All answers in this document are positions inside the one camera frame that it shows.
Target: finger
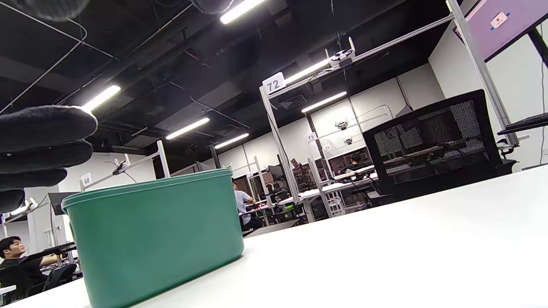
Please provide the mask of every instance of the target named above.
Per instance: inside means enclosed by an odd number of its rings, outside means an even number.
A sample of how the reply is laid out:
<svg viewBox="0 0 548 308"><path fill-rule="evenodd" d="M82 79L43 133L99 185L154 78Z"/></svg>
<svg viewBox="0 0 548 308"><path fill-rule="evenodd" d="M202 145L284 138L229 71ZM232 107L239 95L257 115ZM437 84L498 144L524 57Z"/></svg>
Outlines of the finger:
<svg viewBox="0 0 548 308"><path fill-rule="evenodd" d="M0 152L65 144L84 139L96 129L95 117L79 108L31 107L0 116Z"/></svg>
<svg viewBox="0 0 548 308"><path fill-rule="evenodd" d="M0 154L0 174L76 166L85 163L92 154L92 145L84 140L10 154L4 153Z"/></svg>
<svg viewBox="0 0 548 308"><path fill-rule="evenodd" d="M0 213L7 213L18 209L25 199L22 189L0 191Z"/></svg>
<svg viewBox="0 0 548 308"><path fill-rule="evenodd" d="M67 176L65 169L41 170L23 173L0 174L0 190L24 187L51 187Z"/></svg>

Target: air vent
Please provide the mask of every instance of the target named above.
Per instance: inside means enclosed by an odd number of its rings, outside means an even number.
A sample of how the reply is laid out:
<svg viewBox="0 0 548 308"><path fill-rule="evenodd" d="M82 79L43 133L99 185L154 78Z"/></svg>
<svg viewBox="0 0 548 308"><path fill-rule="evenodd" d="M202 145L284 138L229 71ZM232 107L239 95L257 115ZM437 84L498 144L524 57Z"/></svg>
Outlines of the air vent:
<svg viewBox="0 0 548 308"><path fill-rule="evenodd" d="M284 102L279 103L280 106L284 107L285 109L291 109L298 106L302 106L307 102L306 97L304 97L302 94L299 94L295 96L294 98L288 99Z"/></svg>

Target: cable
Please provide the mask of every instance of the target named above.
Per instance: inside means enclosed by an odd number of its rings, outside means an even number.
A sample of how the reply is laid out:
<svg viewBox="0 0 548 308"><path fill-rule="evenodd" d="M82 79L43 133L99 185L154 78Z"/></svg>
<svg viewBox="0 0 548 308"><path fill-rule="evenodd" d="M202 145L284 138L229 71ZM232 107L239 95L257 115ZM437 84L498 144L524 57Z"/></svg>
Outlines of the cable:
<svg viewBox="0 0 548 308"><path fill-rule="evenodd" d="M82 38L81 41L78 41L78 43L76 43L76 45L74 45L74 47L71 48L71 50L68 51L68 53L66 53L63 57L61 57L61 59L59 59L54 65L52 65L49 69L47 69L43 74L40 75L40 77L38 77L34 82L31 83L30 86L28 86L25 90L23 90L23 92L21 92L21 94L19 94L14 100L12 100L6 107L4 107L2 110L0 110L0 113L4 112L6 109L10 108L13 103L15 103L18 99L20 99L25 93L27 93L32 87L34 87L35 84L37 84L40 80L42 80L42 78L44 78L44 76L46 76L49 72L51 72L59 63L61 63L61 61L63 61L66 57L68 57L78 46L80 46L80 44L82 44L84 42L84 40L88 37L88 31L82 26L80 25L79 23L71 20L71 19L67 19L67 21L70 21L71 23L77 25L78 27L80 27L82 30L84 30L85 32L85 35L84 37Z"/></svg>
<svg viewBox="0 0 548 308"><path fill-rule="evenodd" d="M153 1L156 2L161 7L165 7L165 8L170 9L170 8L174 8L177 5L181 4L181 2L183 2L184 0L175 1L172 4L165 4L165 3L160 2L159 0L153 0Z"/></svg>
<svg viewBox="0 0 548 308"><path fill-rule="evenodd" d="M124 174L129 176L135 183L137 183L137 181L135 181L135 179L131 175L129 175L127 172L124 172Z"/></svg>
<svg viewBox="0 0 548 308"><path fill-rule="evenodd" d="M189 95L189 97L190 97L190 99L191 99L193 102L197 103L198 105L200 105L200 106L202 106L202 107L205 107L205 108L208 108L208 109L210 109L210 110L212 110L212 111L214 111L214 112L216 112L216 113L222 115L223 117L225 117L225 118L227 118L227 119L230 119L230 120L232 120L232 121L234 121L234 122L236 122L236 123L238 123L238 124L240 124L240 125L242 125L242 126L245 126L245 127L247 127L247 128L251 128L251 127L245 125L244 123L239 122L239 121L237 121L237 120L235 120L235 119L233 119L233 118L227 116L226 114L220 112L219 110L217 110L217 109L215 109L215 108L213 108L213 107L209 107L209 106L206 105L206 104L202 104L201 102L195 100L195 99L192 97L192 95Z"/></svg>
<svg viewBox="0 0 548 308"><path fill-rule="evenodd" d="M118 167L118 165L115 164L115 163L113 163L113 162L104 162L104 163L111 163L111 164L113 164L114 166ZM124 172L122 172L122 173L125 174L125 175L127 175L127 176L129 176L135 183L137 183L137 181L135 181L135 179L134 179L131 175L129 175L127 171L124 171Z"/></svg>
<svg viewBox="0 0 548 308"><path fill-rule="evenodd" d="M540 25L540 37L542 38L543 37L543 26L542 24ZM540 59L540 72L541 72L541 87L542 87L542 94L543 94L543 113L546 113L546 105L545 105L545 102L544 102L544 60L543 59ZM543 156L544 156L544 130L545 130L545 126L543 126L543 141L542 141L542 144L540 145L540 159L539 159L539 164L543 164Z"/></svg>

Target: number sign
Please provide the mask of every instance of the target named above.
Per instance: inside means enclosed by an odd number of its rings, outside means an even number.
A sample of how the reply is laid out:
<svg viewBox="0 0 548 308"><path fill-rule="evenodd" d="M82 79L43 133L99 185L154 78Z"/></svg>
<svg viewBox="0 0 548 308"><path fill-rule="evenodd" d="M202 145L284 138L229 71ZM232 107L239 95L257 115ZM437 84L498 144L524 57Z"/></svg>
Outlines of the number sign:
<svg viewBox="0 0 548 308"><path fill-rule="evenodd" d="M267 94L274 93L282 88L286 87L286 80L283 78L283 73L279 72L278 74L270 77L269 79L262 82L262 85L266 89Z"/></svg>

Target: chair backrest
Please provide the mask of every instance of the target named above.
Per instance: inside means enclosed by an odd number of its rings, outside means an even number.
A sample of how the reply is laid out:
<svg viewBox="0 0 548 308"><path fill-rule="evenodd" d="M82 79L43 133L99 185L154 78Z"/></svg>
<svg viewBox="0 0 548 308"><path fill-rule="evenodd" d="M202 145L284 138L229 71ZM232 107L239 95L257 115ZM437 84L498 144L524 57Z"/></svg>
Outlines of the chair backrest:
<svg viewBox="0 0 548 308"><path fill-rule="evenodd" d="M45 281L43 291L47 291L59 286L59 281L67 279L76 271L76 264L68 264L59 269L51 271L48 279Z"/></svg>
<svg viewBox="0 0 548 308"><path fill-rule="evenodd" d="M25 270L19 266L8 266L0 269L0 283L3 287L17 286L15 291L10 292L11 300L25 297L26 292L33 287L33 283Z"/></svg>
<svg viewBox="0 0 548 308"><path fill-rule="evenodd" d="M502 164L483 90L446 99L363 134L383 193L398 184Z"/></svg>

